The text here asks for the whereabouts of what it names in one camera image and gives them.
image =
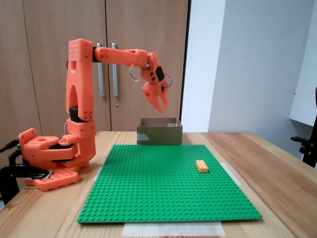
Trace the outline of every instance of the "black cable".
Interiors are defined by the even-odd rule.
[[[19,140],[10,141],[9,143],[7,143],[4,147],[0,149],[0,153],[8,149],[12,149],[14,146],[17,146],[18,144],[19,144]]]

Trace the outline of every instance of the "cabinet handle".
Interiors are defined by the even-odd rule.
[[[99,94],[103,98],[104,94],[104,77],[103,77],[103,63],[98,63],[98,75],[99,75]]]
[[[116,49],[117,45],[115,43],[112,44],[112,48]],[[117,81],[117,64],[112,64],[112,72],[113,72],[113,95],[118,97],[118,81]]]

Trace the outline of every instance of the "cabinet door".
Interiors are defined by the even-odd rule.
[[[0,7],[0,147],[35,128],[41,135],[32,80],[22,1],[2,0]],[[9,164],[0,154],[0,169]]]
[[[106,0],[108,46],[116,43],[121,50],[156,52],[164,73],[173,79],[167,92],[168,110],[160,114],[144,98],[145,81],[135,82],[130,78],[130,67],[117,66],[118,97],[115,97],[110,65],[112,130],[134,131],[141,117],[179,117],[187,7],[187,0]]]
[[[83,38],[106,45],[104,0],[24,1],[34,87],[43,135],[63,135],[66,113],[68,41]],[[107,64],[105,96],[100,97],[98,66],[93,65],[97,130],[111,130]]]

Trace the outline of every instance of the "open cardboard box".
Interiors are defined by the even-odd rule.
[[[183,125],[177,118],[141,118],[138,145],[181,145]]]

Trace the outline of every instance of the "robotic arm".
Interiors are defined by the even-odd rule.
[[[117,50],[95,48],[83,39],[70,41],[68,45],[68,72],[66,82],[66,111],[68,135],[61,140],[55,136],[37,136],[35,129],[21,133],[18,140],[9,143],[0,153],[19,144],[20,149],[10,157],[10,165],[0,170],[0,178],[28,177],[26,185],[40,190],[54,189],[79,180],[78,170],[89,165],[96,154],[94,118],[93,62],[124,64],[140,68],[141,76],[147,81],[142,90],[145,98],[162,113],[158,97],[167,108],[168,84],[156,53],[143,50]],[[15,158],[23,156],[23,165],[16,165]],[[1,194],[15,184],[0,186]]]

